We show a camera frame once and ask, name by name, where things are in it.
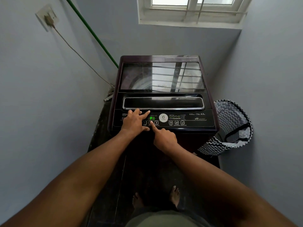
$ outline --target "window frame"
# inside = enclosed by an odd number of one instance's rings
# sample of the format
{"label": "window frame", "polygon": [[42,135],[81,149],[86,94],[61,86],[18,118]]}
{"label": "window frame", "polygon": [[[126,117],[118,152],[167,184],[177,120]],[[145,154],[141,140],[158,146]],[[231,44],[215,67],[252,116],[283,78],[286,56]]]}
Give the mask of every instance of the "window frame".
{"label": "window frame", "polygon": [[234,0],[232,5],[203,4],[200,13],[198,0],[189,0],[187,6],[152,5],[152,0],[137,2],[139,24],[241,29],[251,0]]}

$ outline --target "zigzag pattern basket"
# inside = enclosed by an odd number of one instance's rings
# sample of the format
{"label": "zigzag pattern basket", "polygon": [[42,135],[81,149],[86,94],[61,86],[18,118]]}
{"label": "zigzag pattern basket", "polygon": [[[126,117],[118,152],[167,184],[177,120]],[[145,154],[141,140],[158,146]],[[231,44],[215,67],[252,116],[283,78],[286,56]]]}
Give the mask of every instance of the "zigzag pattern basket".
{"label": "zigzag pattern basket", "polygon": [[213,137],[198,151],[206,155],[220,155],[228,149],[247,144],[253,134],[252,123],[247,114],[231,100],[221,99],[214,104],[221,127],[218,136],[221,137],[222,141]]}

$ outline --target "green pipe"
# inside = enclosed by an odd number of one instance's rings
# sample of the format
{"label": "green pipe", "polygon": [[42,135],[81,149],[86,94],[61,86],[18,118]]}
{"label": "green pipe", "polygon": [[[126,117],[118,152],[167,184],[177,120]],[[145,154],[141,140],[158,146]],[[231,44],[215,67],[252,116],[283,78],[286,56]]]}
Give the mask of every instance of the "green pipe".
{"label": "green pipe", "polygon": [[88,25],[88,23],[86,22],[86,20],[82,17],[81,13],[77,10],[77,8],[74,6],[74,4],[71,2],[71,0],[66,0],[69,5],[72,7],[72,9],[75,11],[75,13],[78,15],[78,17],[81,19],[81,21],[83,22],[83,24],[87,27],[87,29],[91,32],[91,34],[93,35],[93,37],[97,40],[97,42],[99,43],[99,45],[103,48],[103,50],[105,51],[105,53],[108,55],[108,57],[112,60],[112,62],[116,65],[117,68],[119,68],[119,65],[117,64],[117,62],[114,60],[114,58],[112,57],[112,55],[108,52],[108,50],[105,48],[105,46],[102,44],[102,42],[100,41],[100,39],[97,37],[97,35],[94,33],[94,31],[92,30],[92,28]]}

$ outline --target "power socket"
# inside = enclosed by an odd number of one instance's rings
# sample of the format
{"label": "power socket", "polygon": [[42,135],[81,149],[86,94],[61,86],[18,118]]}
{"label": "power socket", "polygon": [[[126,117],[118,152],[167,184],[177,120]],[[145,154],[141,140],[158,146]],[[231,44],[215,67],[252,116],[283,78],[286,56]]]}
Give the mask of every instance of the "power socket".
{"label": "power socket", "polygon": [[49,15],[54,20],[54,25],[56,25],[59,22],[59,19],[55,12],[53,11],[53,8],[51,7],[51,4],[47,4],[42,9],[40,9],[38,12],[36,12],[36,17],[44,27],[44,29],[48,32],[50,29],[50,26],[48,26],[44,20],[44,16]]}

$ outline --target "round button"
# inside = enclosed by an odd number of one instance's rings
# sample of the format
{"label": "round button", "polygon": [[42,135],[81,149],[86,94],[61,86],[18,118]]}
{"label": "round button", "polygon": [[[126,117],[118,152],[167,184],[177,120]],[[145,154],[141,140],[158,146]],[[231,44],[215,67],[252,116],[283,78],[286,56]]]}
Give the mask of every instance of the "round button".
{"label": "round button", "polygon": [[159,115],[159,120],[161,121],[161,122],[166,122],[167,120],[168,120],[168,116],[167,116],[167,114],[160,114]]}

